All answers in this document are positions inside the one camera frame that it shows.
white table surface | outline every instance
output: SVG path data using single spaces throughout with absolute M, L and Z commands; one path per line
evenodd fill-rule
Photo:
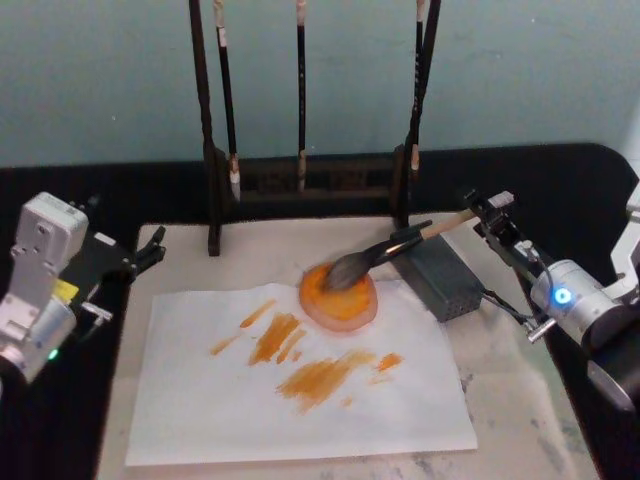
M 441 219 L 443 215 L 418 216 Z M 145 243 L 155 225 L 141 229 Z M 151 300 L 185 290 L 296 285 L 309 266 L 388 238 L 388 217 L 278 220 L 225 225 L 222 256 L 207 255 L 207 227 L 168 226 L 165 260 L 132 286 L 97 478 L 115 479 L 597 479 L 560 377 L 542 343 L 531 345 L 493 305 L 454 319 L 446 330 L 479 447 L 321 461 L 125 467 Z M 465 225 L 444 236 L 486 287 L 529 311 L 513 272 Z M 373 272 L 395 279 L 391 265 Z

paper sheet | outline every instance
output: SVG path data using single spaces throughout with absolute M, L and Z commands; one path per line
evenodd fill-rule
M 155 297 L 127 465 L 477 448 L 446 333 L 403 282 L 377 282 L 376 289 L 376 319 L 349 336 L 315 326 L 289 286 Z M 253 325 L 239 328 L 271 299 Z M 300 319 L 296 331 L 306 334 L 281 363 L 276 353 L 249 366 L 278 312 Z M 305 365 L 354 351 L 375 360 L 354 368 L 318 405 L 302 412 L 304 397 L 278 392 Z M 402 361 L 378 372 L 390 353 Z

wooden brush handle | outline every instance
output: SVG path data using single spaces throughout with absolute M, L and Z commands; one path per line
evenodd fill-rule
M 476 215 L 468 208 L 456 213 L 453 217 L 446 219 L 444 222 L 436 223 L 435 225 L 429 225 L 420 230 L 420 235 L 424 240 L 440 235 L 441 233 L 453 230 L 458 225 L 462 225 L 474 218 Z

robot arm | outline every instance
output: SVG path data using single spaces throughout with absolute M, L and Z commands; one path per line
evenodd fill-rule
M 104 280 L 130 283 L 162 261 L 163 235 L 160 227 L 147 246 L 131 255 L 108 236 L 90 232 L 81 209 L 48 193 L 27 202 L 11 249 L 9 289 L 0 303 L 0 379 L 5 390 L 37 377 L 71 332 L 82 327 L 83 312 L 91 314 L 88 330 L 110 320 L 112 314 L 91 298 Z
M 476 231 L 509 266 L 531 285 L 532 303 L 544 313 L 525 323 L 529 340 L 556 325 L 578 343 L 589 361 L 587 375 L 617 408 L 640 409 L 640 189 L 628 204 L 631 218 L 611 259 L 618 280 L 604 287 L 572 260 L 554 261 L 528 240 L 504 209 L 472 191 L 469 208 L 480 218 Z

round orange dish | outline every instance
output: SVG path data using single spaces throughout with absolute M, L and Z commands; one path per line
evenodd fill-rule
M 334 332 L 351 332 L 371 322 L 378 311 L 376 289 L 369 275 L 348 290 L 327 291 L 330 264 L 309 270 L 300 283 L 300 305 L 319 325 Z

